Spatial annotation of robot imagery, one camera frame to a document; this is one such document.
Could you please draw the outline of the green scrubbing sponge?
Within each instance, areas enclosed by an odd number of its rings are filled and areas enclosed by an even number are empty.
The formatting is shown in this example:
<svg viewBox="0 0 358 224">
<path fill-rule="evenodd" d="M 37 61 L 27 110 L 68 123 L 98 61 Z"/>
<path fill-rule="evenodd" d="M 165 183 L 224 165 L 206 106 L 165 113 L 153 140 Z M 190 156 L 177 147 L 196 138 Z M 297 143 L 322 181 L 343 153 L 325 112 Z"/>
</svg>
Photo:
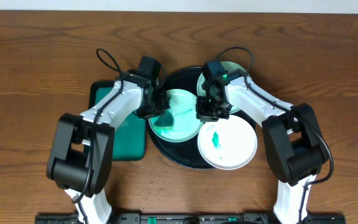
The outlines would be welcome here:
<svg viewBox="0 0 358 224">
<path fill-rule="evenodd" d="M 174 124 L 174 117 L 169 111 L 164 111 L 157 119 L 154 121 L 154 128 L 171 130 Z"/>
</svg>

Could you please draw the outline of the mint green plate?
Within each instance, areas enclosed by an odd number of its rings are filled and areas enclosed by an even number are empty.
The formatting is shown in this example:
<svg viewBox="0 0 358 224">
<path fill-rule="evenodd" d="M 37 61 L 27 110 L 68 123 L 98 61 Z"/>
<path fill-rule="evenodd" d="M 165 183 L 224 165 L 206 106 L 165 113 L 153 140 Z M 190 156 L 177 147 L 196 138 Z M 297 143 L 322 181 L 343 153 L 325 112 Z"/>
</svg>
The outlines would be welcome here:
<svg viewBox="0 0 358 224">
<path fill-rule="evenodd" d="M 154 121 L 157 117 L 149 119 L 152 132 L 157 137 L 168 142 L 184 142 L 196 136 L 200 131 L 203 122 L 196 118 L 196 96 L 189 91 L 182 89 L 167 90 L 170 109 L 174 117 L 174 124 L 171 130 L 154 128 Z"/>
<path fill-rule="evenodd" d="M 230 62 L 230 61 L 221 61 L 222 66 L 224 67 L 225 70 L 231 72 L 235 69 L 240 69 L 242 71 L 245 71 L 245 68 L 242 67 L 241 65 L 235 63 L 235 62 Z M 200 74 L 198 81 L 197 81 L 197 85 L 196 85 L 196 92 L 198 96 L 206 96 L 206 92 L 204 89 L 202 89 L 202 84 L 204 83 L 205 78 L 203 73 Z M 238 107 L 235 106 L 231 106 L 231 110 L 230 110 L 230 114 L 234 114 L 236 112 L 238 112 L 240 109 Z"/>
</svg>

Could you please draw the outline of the white plate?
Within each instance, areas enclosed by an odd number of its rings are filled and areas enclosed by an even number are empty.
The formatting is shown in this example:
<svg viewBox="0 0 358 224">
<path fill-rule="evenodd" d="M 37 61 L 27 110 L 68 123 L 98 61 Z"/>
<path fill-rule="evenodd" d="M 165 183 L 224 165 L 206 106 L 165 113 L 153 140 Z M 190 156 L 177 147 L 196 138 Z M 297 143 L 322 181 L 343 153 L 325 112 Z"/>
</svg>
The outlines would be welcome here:
<svg viewBox="0 0 358 224">
<path fill-rule="evenodd" d="M 208 164 L 222 170 L 234 170 L 245 166 L 254 157 L 257 135 L 246 120 L 230 115 L 229 119 L 206 122 L 199 131 L 197 144 Z"/>
</svg>

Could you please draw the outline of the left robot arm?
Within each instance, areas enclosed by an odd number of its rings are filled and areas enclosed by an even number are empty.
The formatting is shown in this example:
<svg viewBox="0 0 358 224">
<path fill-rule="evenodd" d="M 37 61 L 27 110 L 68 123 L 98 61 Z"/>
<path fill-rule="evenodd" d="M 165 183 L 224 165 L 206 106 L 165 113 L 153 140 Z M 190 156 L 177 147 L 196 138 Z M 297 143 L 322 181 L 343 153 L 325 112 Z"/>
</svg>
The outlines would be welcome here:
<svg viewBox="0 0 358 224">
<path fill-rule="evenodd" d="M 129 70 L 99 103 L 79 115 L 59 118 L 46 173 L 71 197 L 81 223 L 107 223 L 111 216 L 104 186 L 116 129 L 133 111 L 149 119 L 168 108 L 157 83 L 159 73 L 157 68 Z"/>
</svg>

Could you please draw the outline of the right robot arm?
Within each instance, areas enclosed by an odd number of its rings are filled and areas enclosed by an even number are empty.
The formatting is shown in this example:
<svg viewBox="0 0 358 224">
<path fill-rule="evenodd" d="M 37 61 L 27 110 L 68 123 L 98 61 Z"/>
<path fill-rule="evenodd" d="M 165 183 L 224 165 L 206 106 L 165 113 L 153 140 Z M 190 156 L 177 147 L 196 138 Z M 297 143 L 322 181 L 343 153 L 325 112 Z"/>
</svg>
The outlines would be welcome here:
<svg viewBox="0 0 358 224">
<path fill-rule="evenodd" d="M 251 77 L 223 75 L 197 83 L 197 117 L 204 121 L 197 139 L 202 158 L 213 167 L 234 170 L 248 164 L 257 150 L 253 127 L 231 114 L 239 109 L 262 128 L 268 164 L 278 180 L 273 214 L 279 223 L 307 217 L 310 186 L 332 155 L 310 105 L 294 106 L 257 86 Z"/>
</svg>

